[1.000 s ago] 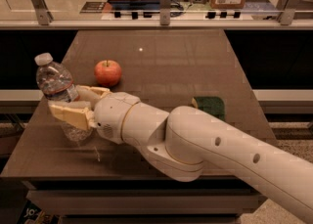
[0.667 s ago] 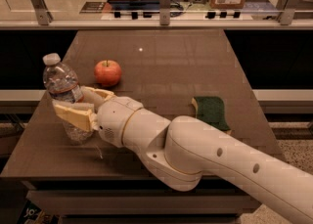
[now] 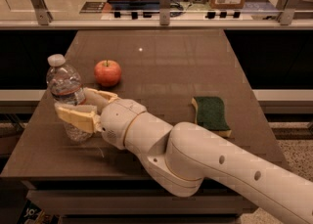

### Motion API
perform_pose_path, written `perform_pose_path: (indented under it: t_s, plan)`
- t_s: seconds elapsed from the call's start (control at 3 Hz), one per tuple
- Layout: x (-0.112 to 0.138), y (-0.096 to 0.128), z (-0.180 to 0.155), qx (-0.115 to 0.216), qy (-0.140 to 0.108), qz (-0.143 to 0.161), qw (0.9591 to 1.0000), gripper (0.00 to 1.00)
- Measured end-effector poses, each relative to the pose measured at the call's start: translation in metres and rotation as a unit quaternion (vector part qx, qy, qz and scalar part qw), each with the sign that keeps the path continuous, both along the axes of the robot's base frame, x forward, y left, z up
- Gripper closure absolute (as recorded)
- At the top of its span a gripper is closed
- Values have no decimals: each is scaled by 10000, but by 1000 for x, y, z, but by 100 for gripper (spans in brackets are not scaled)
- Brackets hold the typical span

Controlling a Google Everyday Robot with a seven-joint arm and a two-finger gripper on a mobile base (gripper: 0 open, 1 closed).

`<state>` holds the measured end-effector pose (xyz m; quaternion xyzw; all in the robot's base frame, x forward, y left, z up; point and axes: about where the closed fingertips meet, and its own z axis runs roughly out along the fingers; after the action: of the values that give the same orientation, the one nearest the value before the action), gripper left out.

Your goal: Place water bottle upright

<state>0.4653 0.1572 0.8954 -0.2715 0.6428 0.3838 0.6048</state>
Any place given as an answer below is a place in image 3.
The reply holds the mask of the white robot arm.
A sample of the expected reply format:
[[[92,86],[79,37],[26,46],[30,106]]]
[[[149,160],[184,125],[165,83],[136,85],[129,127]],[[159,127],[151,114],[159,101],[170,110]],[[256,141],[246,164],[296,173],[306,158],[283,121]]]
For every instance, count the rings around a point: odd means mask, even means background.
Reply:
[[[164,189],[189,197],[210,178],[263,208],[284,224],[313,224],[313,183],[257,157],[194,123],[174,126],[146,107],[111,92],[86,88],[85,105],[57,102],[58,117],[102,134],[134,154]]]

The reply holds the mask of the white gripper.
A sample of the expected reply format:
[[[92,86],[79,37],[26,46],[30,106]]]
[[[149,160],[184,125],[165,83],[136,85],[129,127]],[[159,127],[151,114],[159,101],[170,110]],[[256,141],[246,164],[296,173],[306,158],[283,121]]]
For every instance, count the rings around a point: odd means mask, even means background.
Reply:
[[[126,132],[132,121],[147,111],[146,107],[130,99],[118,99],[112,92],[88,87],[83,91],[87,105],[55,104],[59,119],[87,133],[100,132],[102,129],[106,142],[125,150]]]

